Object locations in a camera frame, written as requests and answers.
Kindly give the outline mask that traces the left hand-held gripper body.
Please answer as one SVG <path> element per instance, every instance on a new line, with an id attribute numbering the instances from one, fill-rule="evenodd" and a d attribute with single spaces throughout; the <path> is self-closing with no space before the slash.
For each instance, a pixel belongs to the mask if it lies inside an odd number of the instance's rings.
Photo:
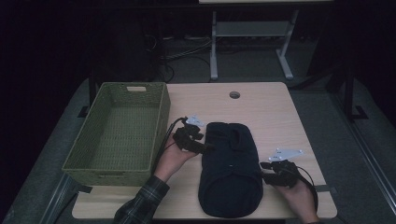
<path id="1" fill-rule="evenodd" d="M 194 148 L 199 148 L 202 144 L 200 140 L 204 137 L 199 128 L 201 123 L 196 117 L 185 117 L 181 119 L 183 127 L 177 128 L 173 134 L 173 139 L 180 149 L 186 149 L 190 152 Z"/>

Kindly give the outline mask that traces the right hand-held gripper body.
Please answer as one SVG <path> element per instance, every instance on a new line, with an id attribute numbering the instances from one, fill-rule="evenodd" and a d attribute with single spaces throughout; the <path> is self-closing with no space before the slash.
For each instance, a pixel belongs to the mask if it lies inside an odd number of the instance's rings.
<path id="1" fill-rule="evenodd" d="M 268 158 L 273 164 L 273 170 L 264 170 L 265 174 L 275 174 L 275 184 L 273 186 L 293 188 L 300 176 L 296 164 L 290 159 L 303 155 L 301 149 L 277 148 L 275 153 Z"/>

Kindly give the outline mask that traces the dark blue garment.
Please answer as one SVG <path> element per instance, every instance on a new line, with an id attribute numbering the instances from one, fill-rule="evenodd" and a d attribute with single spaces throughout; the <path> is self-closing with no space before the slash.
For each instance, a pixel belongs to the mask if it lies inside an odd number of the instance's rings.
<path id="1" fill-rule="evenodd" d="M 205 142 L 213 149 L 202 156 L 198 199 L 212 217 L 252 214 L 262 195 L 258 150 L 250 129 L 240 123 L 211 122 Z"/>

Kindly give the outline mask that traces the green woven basket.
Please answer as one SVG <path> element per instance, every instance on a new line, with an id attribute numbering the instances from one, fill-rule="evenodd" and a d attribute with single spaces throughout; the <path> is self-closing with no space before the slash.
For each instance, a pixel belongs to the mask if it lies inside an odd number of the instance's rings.
<path id="1" fill-rule="evenodd" d="M 163 82 L 105 82 L 97 92 L 63 171 L 87 186 L 145 184 L 167 131 Z"/>

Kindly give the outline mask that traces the person's left hand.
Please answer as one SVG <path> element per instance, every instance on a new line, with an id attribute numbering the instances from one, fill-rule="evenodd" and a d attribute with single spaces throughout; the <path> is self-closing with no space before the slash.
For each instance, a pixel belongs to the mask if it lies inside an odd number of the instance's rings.
<path id="1" fill-rule="evenodd" d="M 162 182 L 167 182 L 186 161 L 195 156 L 196 153 L 180 149 L 175 143 L 173 135 L 170 135 L 165 144 L 165 150 L 157 163 L 154 175 Z"/>

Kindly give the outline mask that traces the person's right hand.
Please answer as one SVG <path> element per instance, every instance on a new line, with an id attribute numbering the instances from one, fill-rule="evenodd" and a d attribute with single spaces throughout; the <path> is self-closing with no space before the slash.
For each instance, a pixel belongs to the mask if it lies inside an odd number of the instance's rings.
<path id="1" fill-rule="evenodd" d="M 286 199 L 290 210 L 303 224 L 320 221 L 314 197 L 304 182 L 298 180 L 293 188 L 275 186 L 275 189 Z"/>

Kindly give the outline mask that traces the black metal stand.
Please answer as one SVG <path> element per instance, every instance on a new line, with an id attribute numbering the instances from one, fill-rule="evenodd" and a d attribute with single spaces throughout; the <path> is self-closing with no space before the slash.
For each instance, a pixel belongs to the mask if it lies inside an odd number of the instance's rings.
<path id="1" fill-rule="evenodd" d="M 326 88 L 331 93 L 343 90 L 342 109 L 350 122 L 354 122 L 357 119 L 368 119 L 363 108 L 360 105 L 353 104 L 354 74 L 349 66 L 339 65 L 332 72 Z"/>

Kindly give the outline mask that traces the white metal stand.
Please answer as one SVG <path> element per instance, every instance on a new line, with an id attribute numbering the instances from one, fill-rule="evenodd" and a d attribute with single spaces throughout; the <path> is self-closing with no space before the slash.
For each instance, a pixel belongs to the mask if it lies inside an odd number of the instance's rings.
<path id="1" fill-rule="evenodd" d="M 286 53 L 299 15 L 294 10 L 288 21 L 219 21 L 217 12 L 212 13 L 211 22 L 211 49 L 209 53 L 210 79 L 217 80 L 217 40 L 220 37 L 283 37 L 284 42 L 276 50 L 276 56 L 287 80 L 293 79 Z"/>

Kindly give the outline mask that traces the aluminium floor rail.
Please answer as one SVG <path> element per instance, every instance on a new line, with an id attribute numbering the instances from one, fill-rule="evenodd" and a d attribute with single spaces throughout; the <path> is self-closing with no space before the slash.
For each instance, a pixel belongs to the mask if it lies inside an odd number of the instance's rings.
<path id="1" fill-rule="evenodd" d="M 371 148 L 363 138 L 361 130 L 357 126 L 356 120 L 360 118 L 361 113 L 359 113 L 359 115 L 349 116 L 344 111 L 343 103 L 338 96 L 332 94 L 330 98 L 332 99 L 332 103 L 335 105 L 337 111 L 343 118 L 344 123 L 346 124 L 355 142 L 357 143 L 361 151 L 361 155 L 366 162 L 373 179 L 380 188 L 384 199 L 386 200 L 392 212 L 396 215 L 396 188 L 391 185 L 391 182 L 389 181 L 382 167 L 375 158 L 375 155 L 373 154 Z"/>
<path id="2" fill-rule="evenodd" d="M 39 224 L 57 224 L 66 208 L 77 196 L 77 184 L 69 175 L 63 174 L 50 197 Z"/>

